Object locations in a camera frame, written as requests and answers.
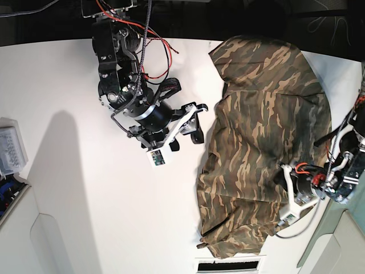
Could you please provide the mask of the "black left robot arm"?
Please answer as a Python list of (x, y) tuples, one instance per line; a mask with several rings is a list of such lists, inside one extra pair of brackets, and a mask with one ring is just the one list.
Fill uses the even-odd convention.
[(347, 203), (364, 172), (364, 84), (341, 124), (331, 129), (330, 105), (310, 65), (300, 67), (294, 100), (294, 141), (289, 159), (281, 163), (274, 182), (287, 192), (282, 221), (294, 222), (326, 197)]

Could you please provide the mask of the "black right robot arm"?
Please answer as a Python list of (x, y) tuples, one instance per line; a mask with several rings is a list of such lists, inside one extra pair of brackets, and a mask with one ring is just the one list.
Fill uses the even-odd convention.
[(172, 65), (170, 44), (149, 25), (152, 1), (82, 1), (81, 7), (83, 17), (95, 19), (99, 99), (107, 101), (118, 127), (149, 150), (167, 146), (178, 151), (177, 134), (202, 144), (198, 113), (207, 111), (207, 105), (192, 102), (172, 109), (165, 101), (181, 91), (179, 80), (169, 77), (168, 70), (155, 78), (144, 71), (148, 40), (163, 44), (167, 66)]

